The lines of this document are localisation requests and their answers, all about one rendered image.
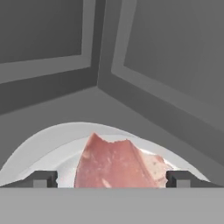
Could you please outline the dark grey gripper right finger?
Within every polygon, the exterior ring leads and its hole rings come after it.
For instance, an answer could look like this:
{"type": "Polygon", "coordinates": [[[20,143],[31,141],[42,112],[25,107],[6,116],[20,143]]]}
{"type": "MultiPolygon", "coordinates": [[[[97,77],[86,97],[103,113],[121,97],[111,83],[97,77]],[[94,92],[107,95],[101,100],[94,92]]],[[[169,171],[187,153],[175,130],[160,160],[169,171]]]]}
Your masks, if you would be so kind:
{"type": "Polygon", "coordinates": [[[197,178],[189,171],[167,171],[166,172],[166,187],[174,188],[211,188],[218,185],[197,178]]]}

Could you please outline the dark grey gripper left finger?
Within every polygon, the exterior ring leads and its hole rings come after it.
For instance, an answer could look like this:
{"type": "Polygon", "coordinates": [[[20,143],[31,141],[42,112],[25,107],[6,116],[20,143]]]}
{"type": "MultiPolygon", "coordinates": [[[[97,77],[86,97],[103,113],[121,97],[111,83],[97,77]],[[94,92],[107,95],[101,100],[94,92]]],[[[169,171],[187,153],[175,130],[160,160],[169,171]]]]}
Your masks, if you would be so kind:
{"type": "Polygon", "coordinates": [[[56,171],[34,171],[24,179],[2,185],[4,188],[57,188],[58,173],[56,171]]]}

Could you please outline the raw red steak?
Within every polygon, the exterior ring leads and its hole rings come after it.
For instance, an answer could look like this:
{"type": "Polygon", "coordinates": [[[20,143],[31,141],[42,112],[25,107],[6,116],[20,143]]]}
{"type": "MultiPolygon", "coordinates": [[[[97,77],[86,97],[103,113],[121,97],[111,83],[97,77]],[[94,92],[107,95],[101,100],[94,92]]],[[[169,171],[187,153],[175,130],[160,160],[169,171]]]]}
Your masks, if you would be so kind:
{"type": "Polygon", "coordinates": [[[81,154],[73,186],[163,188],[171,170],[162,157],[142,152],[130,140],[110,143],[94,133],[81,154]]]}

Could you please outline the round white plate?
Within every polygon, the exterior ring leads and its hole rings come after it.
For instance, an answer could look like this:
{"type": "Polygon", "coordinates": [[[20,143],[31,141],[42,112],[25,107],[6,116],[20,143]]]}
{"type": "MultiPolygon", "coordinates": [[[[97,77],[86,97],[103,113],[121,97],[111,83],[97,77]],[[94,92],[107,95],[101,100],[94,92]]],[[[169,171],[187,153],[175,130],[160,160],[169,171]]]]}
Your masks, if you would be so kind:
{"type": "Polygon", "coordinates": [[[129,139],[138,148],[162,156],[174,168],[188,170],[197,178],[208,181],[193,165],[156,143],[107,125],[69,122],[43,129],[19,145],[0,170],[0,186],[23,179],[31,172],[34,164],[39,163],[37,169],[40,169],[43,165],[41,159],[46,156],[51,158],[52,151],[61,152],[62,147],[70,143],[77,144],[78,147],[83,146],[93,132],[109,141],[129,139]]]}

